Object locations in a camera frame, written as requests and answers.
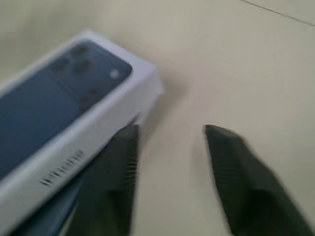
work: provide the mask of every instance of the white floor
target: white floor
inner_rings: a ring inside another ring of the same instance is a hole
[[[315,22],[312,0],[298,14],[291,0],[264,4]],[[315,223],[315,27],[239,0],[2,0],[0,81],[85,28],[156,63],[167,89],[142,151],[135,236],[229,235],[204,124],[243,135]]]

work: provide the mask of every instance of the tile floor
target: tile floor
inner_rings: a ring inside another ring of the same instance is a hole
[[[255,4],[315,24],[312,0]],[[239,0],[3,0],[0,82],[92,28],[156,63],[135,236],[227,236],[204,124],[231,128],[315,222],[315,27]]]

